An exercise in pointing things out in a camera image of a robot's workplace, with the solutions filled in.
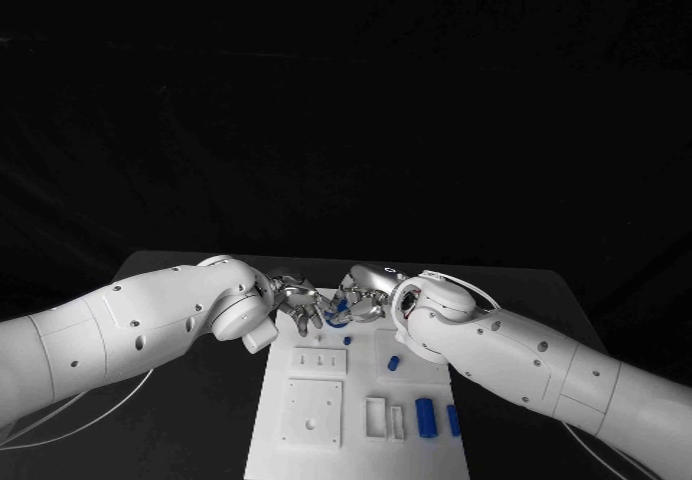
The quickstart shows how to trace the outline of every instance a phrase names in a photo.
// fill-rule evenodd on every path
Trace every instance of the dark background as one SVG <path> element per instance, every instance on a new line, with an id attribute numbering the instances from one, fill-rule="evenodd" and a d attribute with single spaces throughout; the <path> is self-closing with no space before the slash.
<path id="1" fill-rule="evenodd" d="M 692 384 L 687 2 L 327 4 L 2 17 L 0 316 L 139 249 L 550 269 Z"/>

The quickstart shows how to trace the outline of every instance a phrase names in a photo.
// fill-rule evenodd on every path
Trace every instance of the black table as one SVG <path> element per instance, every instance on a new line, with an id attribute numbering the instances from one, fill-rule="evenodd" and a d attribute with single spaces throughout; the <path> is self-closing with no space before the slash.
<path id="1" fill-rule="evenodd" d="M 136 252 L 113 280 L 175 265 L 194 265 L 217 254 Z M 358 263 L 233 257 L 262 272 L 282 267 L 301 273 L 324 288 L 335 288 L 348 268 Z M 454 275 L 490 293 L 503 308 L 605 351 L 566 283 L 554 272 L 370 263 L 392 266 L 409 275 L 423 269 Z M 211 335 L 201 336 L 187 354 L 154 371 L 126 404 L 92 427 L 46 446 L 0 452 L 0 478 L 242 479 L 266 357 L 268 348 L 250 355 L 239 341 L 217 342 Z M 50 438 L 95 418 L 126 395 L 139 378 L 90 392 L 20 443 Z M 452 373 L 451 379 L 472 480 L 510 475 L 531 480 L 615 478 L 557 421 L 497 398 L 458 374 Z M 598 452 L 608 453 L 602 445 Z M 609 455 L 606 460 L 615 463 L 616 457 Z M 615 463 L 615 468 L 628 478 L 639 478 L 622 461 Z"/>

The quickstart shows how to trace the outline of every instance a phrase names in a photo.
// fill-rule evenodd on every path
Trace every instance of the blue cylinder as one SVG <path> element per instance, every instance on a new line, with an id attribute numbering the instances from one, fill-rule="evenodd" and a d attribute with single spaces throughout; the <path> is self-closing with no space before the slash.
<path id="1" fill-rule="evenodd" d="M 432 409 L 432 400 L 429 398 L 419 398 L 415 401 L 415 413 L 417 415 L 417 435 L 420 438 L 435 438 L 435 410 Z"/>
<path id="2" fill-rule="evenodd" d="M 454 405 L 446 405 L 446 415 L 449 416 L 449 428 L 451 428 L 451 436 L 458 437 L 458 417 L 456 417 L 456 409 Z"/>
<path id="3" fill-rule="evenodd" d="M 389 360 L 389 365 L 386 366 L 386 368 L 393 372 L 397 366 L 399 366 L 399 357 L 393 356 Z"/>

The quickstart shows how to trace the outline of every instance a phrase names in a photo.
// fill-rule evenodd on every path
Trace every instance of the white platform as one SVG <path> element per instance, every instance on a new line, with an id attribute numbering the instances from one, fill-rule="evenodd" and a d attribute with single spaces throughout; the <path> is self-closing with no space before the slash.
<path id="1" fill-rule="evenodd" d="M 332 290 L 318 290 L 331 298 Z M 268 347 L 270 350 L 244 480 L 468 479 L 461 438 L 451 436 L 446 417 L 446 405 L 454 405 L 448 367 L 425 362 L 393 340 L 394 326 L 390 319 L 381 318 L 364 324 L 351 323 L 338 329 L 324 325 L 317 330 L 309 325 L 308 336 L 301 338 L 292 320 L 279 312 L 276 328 L 279 336 Z M 377 330 L 390 331 L 390 341 L 387 334 L 377 333 Z M 315 335 L 321 337 L 318 344 L 314 343 Z M 342 344 L 345 336 L 351 339 L 350 345 Z M 299 374 L 295 369 L 295 358 L 299 358 L 295 356 L 295 347 L 345 350 L 345 375 L 342 376 L 340 368 L 328 371 L 328 352 L 324 354 L 328 359 L 324 375 L 314 369 Z M 400 359 L 394 372 L 386 370 L 392 354 Z M 289 386 L 289 379 L 308 381 L 296 393 L 289 390 L 296 388 L 296 383 Z M 340 390 L 338 407 L 335 397 L 325 396 L 331 395 L 328 389 L 335 385 L 340 385 L 338 389 L 334 388 L 334 392 Z M 306 405 L 305 391 L 312 392 L 311 406 L 304 408 L 298 405 L 295 409 L 293 400 Z M 371 441 L 364 436 L 366 397 L 383 398 L 386 402 L 383 441 Z M 417 436 L 415 400 L 420 397 L 432 399 L 435 408 L 438 437 L 432 439 Z M 393 438 L 392 406 L 400 406 L 403 441 L 394 441 Z M 337 423 L 334 410 L 328 410 L 331 407 L 340 409 Z M 288 445 L 288 440 L 282 440 L 286 428 L 301 436 Z M 334 432 L 338 432 L 340 437 L 334 437 Z"/>

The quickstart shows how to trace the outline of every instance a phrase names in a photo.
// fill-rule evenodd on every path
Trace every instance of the black curtain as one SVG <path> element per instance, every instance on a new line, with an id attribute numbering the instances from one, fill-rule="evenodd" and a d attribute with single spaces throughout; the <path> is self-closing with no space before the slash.
<path id="1" fill-rule="evenodd" d="M 686 380 L 686 6 L 295 8 L 0 29 L 1 316 L 138 249 L 552 269 Z"/>

